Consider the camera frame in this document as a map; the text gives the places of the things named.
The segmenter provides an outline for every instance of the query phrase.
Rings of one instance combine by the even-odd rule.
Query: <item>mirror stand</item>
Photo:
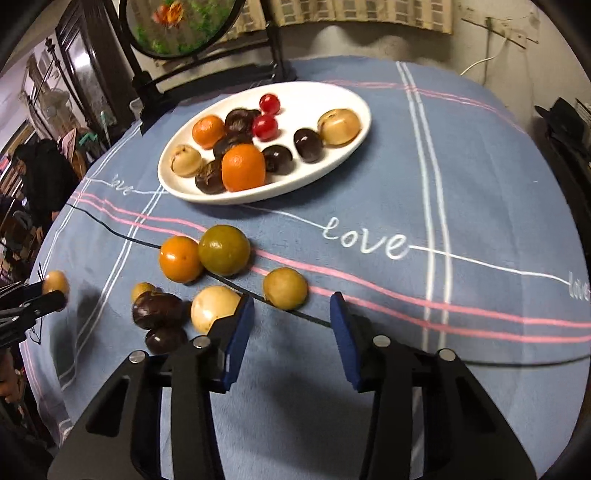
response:
[[[105,8],[111,24],[113,25],[113,29],[115,30],[115,34],[121,44],[125,57],[129,61],[134,72],[132,85],[144,104],[141,114],[142,134],[148,131],[166,112],[171,111],[183,100],[207,95],[208,93],[219,92],[234,86],[253,84],[254,82],[264,82],[266,80],[270,80],[271,82],[290,82],[296,79],[295,70],[291,67],[289,62],[286,62],[283,58],[279,26],[273,17],[270,0],[259,0],[259,2],[261,3],[265,18],[265,39],[251,41],[245,45],[218,53],[187,56],[192,58],[191,62],[153,79],[148,72],[142,70],[139,66],[137,58],[131,48],[131,42],[121,28],[119,16],[115,11],[112,0],[104,0]],[[234,67],[203,77],[198,77],[166,90],[165,92],[160,92],[158,90],[159,83],[180,73],[212,61],[262,48],[270,49],[272,58],[270,63],[251,63]]]

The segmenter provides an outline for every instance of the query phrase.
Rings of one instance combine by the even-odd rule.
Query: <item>red cherry tomato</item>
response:
[[[259,107],[261,107],[263,113],[276,115],[281,109],[281,103],[275,95],[272,93],[266,93],[259,100]]]
[[[263,142],[273,140],[278,132],[279,128],[274,116],[260,115],[252,123],[252,133],[263,140]]]

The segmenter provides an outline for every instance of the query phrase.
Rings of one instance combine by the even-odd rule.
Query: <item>pink stripe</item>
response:
[[[324,297],[330,297],[333,294],[333,292],[331,292],[330,290],[313,286],[310,286],[310,291],[318,295],[322,295]],[[390,315],[391,317],[404,320],[405,322],[412,323],[419,327],[428,328],[430,330],[437,330],[439,332],[453,333],[459,336],[493,340],[505,340],[507,342],[520,343],[585,343],[591,340],[591,335],[574,337],[517,335],[515,333],[491,332],[488,330],[474,330],[469,328],[452,327],[449,325],[442,325],[439,323],[431,323],[426,322],[425,320],[419,320],[417,318],[405,315],[396,310],[389,309],[387,307],[378,305],[371,301],[359,299],[357,297],[352,297],[350,295],[343,295],[343,298],[351,303],[359,305],[360,307],[364,307],[380,313],[385,313],[386,315]]]
[[[334,83],[336,85],[351,85],[354,87],[366,87],[366,88],[377,88],[377,89],[384,89],[384,88],[394,88],[399,90],[404,90],[405,86],[403,83],[392,83],[392,82],[351,82],[349,80],[327,80],[325,83]],[[481,102],[479,100],[475,100],[474,98],[470,97],[462,97],[459,95],[455,95],[453,93],[446,93],[446,92],[438,92],[436,90],[427,90],[422,88],[413,88],[410,87],[411,90],[416,90],[420,93],[431,93],[433,95],[438,96],[445,96],[450,98],[455,98],[458,100],[466,100],[473,105],[482,105],[492,109],[495,109],[492,105],[488,105],[487,103]]]
[[[387,83],[387,82],[350,82],[348,80],[327,80],[325,83],[334,83],[335,85],[342,85],[342,86],[353,86],[353,87],[360,87],[360,88],[369,88],[369,89],[386,89],[386,88],[394,88],[404,90],[405,86],[399,83]],[[484,110],[488,110],[493,112],[495,115],[499,116],[502,120],[509,123],[513,128],[518,130],[520,133],[526,134],[526,132],[515,122],[511,119],[505,117],[501,114],[496,108],[491,105],[487,105],[486,103],[479,102],[478,100],[474,100],[468,97],[462,97],[458,95],[454,95],[452,93],[442,93],[442,92],[435,92],[433,90],[425,90],[420,88],[413,88],[409,87],[408,90],[410,92],[419,92],[425,96],[431,98],[439,98],[440,100],[447,100],[450,102],[461,103],[462,105],[470,105],[475,106],[478,108],[482,108]]]
[[[150,217],[147,215],[142,215],[137,212],[131,212],[130,210],[125,210],[125,209],[115,207],[108,200],[100,199],[97,196],[89,194],[89,193],[84,193],[83,196],[92,196],[93,198],[95,198],[99,202],[107,203],[109,206],[111,206],[112,208],[114,208],[118,212],[126,213],[128,215],[140,216],[140,217],[144,217],[144,218],[151,219],[151,220],[160,220],[160,221],[166,221],[166,222],[181,223],[183,225],[195,228],[195,229],[200,230],[202,232],[204,232],[206,230],[206,228],[203,227],[202,225],[197,225],[197,224],[191,223],[187,220],[173,219],[173,218],[161,218],[161,217]],[[183,235],[183,233],[177,232],[177,233],[174,233],[173,235]],[[444,303],[438,303],[438,302],[428,301],[428,300],[424,300],[424,299],[418,299],[415,297],[410,297],[407,295],[403,295],[401,293],[397,293],[397,292],[388,290],[387,288],[380,287],[379,285],[376,285],[375,283],[371,283],[367,280],[364,280],[363,278],[359,278],[359,277],[356,277],[355,275],[341,272],[341,271],[335,270],[333,268],[319,267],[316,265],[310,265],[307,263],[298,262],[295,260],[290,260],[288,258],[280,257],[279,255],[275,255],[275,254],[266,252],[264,250],[256,250],[256,254],[259,255],[260,257],[264,257],[268,260],[271,260],[271,261],[274,261],[274,262],[277,262],[277,263],[280,263],[283,265],[287,265],[288,267],[297,268],[299,270],[311,271],[314,273],[319,273],[321,275],[328,275],[330,277],[335,277],[335,278],[340,278],[341,280],[350,281],[350,282],[362,285],[364,287],[370,288],[371,290],[376,291],[378,293],[382,293],[382,294],[384,294],[388,297],[391,297],[393,299],[401,300],[401,301],[404,301],[407,303],[411,303],[413,305],[418,305],[420,307],[429,307],[429,308],[437,309],[437,310],[447,310],[448,312],[453,312],[453,313],[463,313],[463,314],[467,314],[467,315],[475,315],[475,316],[479,316],[479,317],[493,318],[493,319],[498,319],[498,320],[504,320],[507,322],[521,323],[523,325],[546,325],[546,326],[566,327],[566,328],[582,328],[582,329],[591,328],[591,322],[573,322],[571,320],[520,317],[518,315],[512,315],[509,313],[501,313],[501,312],[495,312],[495,311],[491,311],[491,310],[479,309],[476,307],[464,307],[464,306],[460,306],[460,305],[444,304]]]
[[[95,208],[97,208],[99,211],[101,212],[105,212],[107,213],[107,215],[109,215],[113,220],[120,222],[120,223],[125,223],[126,225],[134,225],[137,226],[139,228],[145,228],[148,230],[153,229],[152,227],[148,227],[147,225],[143,225],[141,223],[136,223],[136,222],[130,222],[129,220],[123,220],[120,219],[108,212],[106,212],[106,210],[102,207],[99,207],[98,205],[88,201],[88,200],[80,200],[83,203],[87,203],[89,205],[94,206]],[[156,231],[163,231],[165,233],[171,233],[173,235],[184,235],[181,232],[175,232],[175,231],[170,231],[170,230],[164,230],[164,229],[159,229]],[[257,255],[260,255],[262,257],[264,256],[270,256],[270,257],[277,257],[276,255],[272,255],[269,254],[267,252],[261,251],[261,250],[256,250],[255,251]],[[300,264],[299,262],[293,262],[292,260],[288,260],[282,257],[277,257],[277,258],[281,258],[282,262],[285,265],[291,265],[291,264],[296,264],[296,265],[305,265],[306,267],[308,267],[308,270],[310,270],[311,268],[313,268],[314,270],[312,271],[316,271],[316,269],[324,269],[324,267],[317,267],[315,265],[308,265],[308,264]],[[255,273],[259,273],[261,275],[266,275],[268,272],[266,270],[263,270],[261,268],[258,267],[251,267],[251,270]],[[349,274],[344,274],[342,272],[339,272],[341,275],[346,275],[346,276],[352,276]],[[319,287],[310,287],[310,290],[314,293],[319,293],[321,295],[330,295],[332,294],[329,290],[326,290],[324,288],[319,288]],[[448,333],[454,333],[456,335],[462,335],[462,336],[474,336],[476,338],[491,338],[491,339],[500,339],[500,340],[508,340],[508,341],[513,341],[513,342],[518,342],[518,341],[523,341],[525,343],[534,343],[534,342],[538,342],[538,343],[583,343],[583,342],[587,342],[591,340],[591,335],[588,336],[579,336],[579,337],[552,337],[552,336],[522,336],[522,335],[515,335],[515,334],[511,334],[511,333],[502,333],[502,332],[488,332],[485,330],[472,330],[472,329],[466,329],[466,328],[459,328],[459,327],[451,327],[449,325],[437,325],[437,324],[432,324],[429,322],[425,322],[424,320],[418,320],[415,319],[413,317],[409,317],[405,314],[402,314],[400,312],[397,312],[396,310],[392,310],[380,305],[377,305],[376,303],[372,303],[366,300],[362,300],[362,299],[358,299],[356,297],[349,297],[349,296],[345,296],[346,299],[352,301],[353,303],[357,303],[360,306],[363,307],[367,307],[370,308],[372,310],[375,310],[376,312],[382,312],[382,313],[386,313],[388,315],[391,316],[395,316],[397,318],[400,318],[402,320],[406,320],[410,323],[413,323],[415,325],[420,325],[420,326],[424,326],[426,328],[430,328],[433,330],[440,330],[440,331],[445,331]]]
[[[149,220],[156,220],[156,221],[159,221],[159,222],[177,223],[179,225],[185,225],[185,226],[194,228],[195,230],[199,230],[200,232],[204,232],[205,230],[207,230],[204,226],[198,225],[196,223],[191,223],[188,220],[182,220],[180,218],[155,217],[155,216],[148,216],[148,215],[145,215],[143,213],[131,212],[130,210],[125,210],[123,208],[116,207],[109,200],[101,199],[101,198],[99,198],[96,195],[93,195],[91,193],[83,193],[81,196],[83,196],[83,197],[91,197],[91,198],[94,198],[95,200],[97,200],[97,201],[99,201],[101,203],[106,203],[113,210],[115,210],[115,211],[117,211],[119,213],[126,213],[127,215],[133,215],[133,216],[136,216],[136,217],[145,218],[145,219],[149,219]]]
[[[33,368],[33,363],[31,362],[31,352],[29,351],[28,342],[29,342],[28,339],[24,341],[26,354],[22,356],[22,360],[26,364],[25,373],[27,375],[27,378],[29,379],[31,386],[34,387],[34,389],[37,391],[36,398],[38,398],[38,401],[39,401],[39,408],[38,408],[39,416],[42,417],[42,420],[45,423],[45,425],[47,425],[47,427],[50,426],[48,419],[52,420],[57,426],[58,433],[61,435],[60,427],[57,424],[57,420],[54,419],[50,415],[49,408],[47,407],[47,403],[45,402],[45,399],[43,398],[43,390],[41,389],[41,384],[39,383],[39,380],[37,379],[37,375],[36,375],[35,370]],[[46,415],[43,415],[43,413],[42,413],[43,412],[43,409],[41,408],[42,406],[44,407],[44,412],[46,413]]]
[[[105,214],[107,214],[108,216],[110,216],[113,220],[115,220],[116,222],[119,223],[124,223],[125,225],[132,225],[132,226],[137,226],[140,228],[144,228],[146,230],[152,230],[153,232],[160,232],[160,233],[170,233],[170,235],[181,235],[181,236],[188,236],[182,232],[177,232],[176,230],[168,230],[166,228],[158,228],[155,226],[149,226],[149,225],[144,225],[143,223],[138,223],[138,222],[132,222],[131,220],[125,220],[119,217],[116,217],[115,215],[113,215],[112,213],[108,212],[105,208],[103,207],[99,207],[98,205],[92,203],[89,200],[85,200],[82,198],[79,198],[78,200],[80,203],[87,203],[88,205],[92,205],[94,208],[96,208],[98,211],[103,212]]]

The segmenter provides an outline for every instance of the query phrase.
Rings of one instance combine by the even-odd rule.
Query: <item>mirror frame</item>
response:
[[[140,45],[137,39],[134,37],[131,29],[129,27],[129,22],[127,20],[127,3],[128,0],[121,0],[119,3],[119,24],[121,26],[121,31],[125,37],[125,39],[130,43],[130,45],[139,51],[141,54],[146,55],[151,59],[156,60],[181,60],[191,57],[196,57],[200,53],[207,50],[211,47],[215,42],[217,42],[220,38],[222,38],[230,28],[232,28],[233,24],[238,19],[238,16],[242,12],[242,8],[246,3],[246,0],[234,0],[234,6],[228,15],[226,21],[219,27],[218,31],[213,35],[207,42],[201,45],[199,48],[192,50],[187,53],[179,54],[179,55],[160,55],[155,52],[151,52],[146,50],[145,48]]]

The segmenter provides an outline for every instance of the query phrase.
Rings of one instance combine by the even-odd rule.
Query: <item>wooden cabinet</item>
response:
[[[89,127],[105,140],[102,118],[111,121],[108,133],[113,144],[134,121],[129,103],[137,95],[102,0],[73,0],[56,36]]]

